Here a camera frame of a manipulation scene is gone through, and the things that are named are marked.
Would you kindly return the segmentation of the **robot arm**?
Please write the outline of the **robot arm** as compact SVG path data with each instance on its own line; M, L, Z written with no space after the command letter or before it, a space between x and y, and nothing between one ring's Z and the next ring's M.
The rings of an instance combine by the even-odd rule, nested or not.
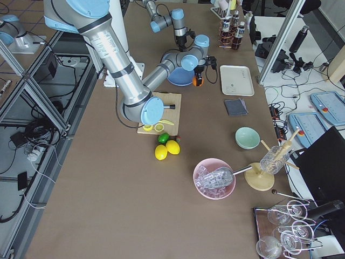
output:
M148 11L151 22L150 27L153 33L158 33L169 26L173 26L174 39L181 52L185 51L187 43L188 29L185 26L184 11L182 9L173 9L168 11L167 15L158 12L155 1L142 1L143 6Z
M153 91L177 67L192 71L207 57L209 38L198 35L190 50L168 53L155 70L140 79L125 50L127 38L119 1L44 1L45 24L55 30L86 37L122 91L122 115L144 125L158 123L163 101Z

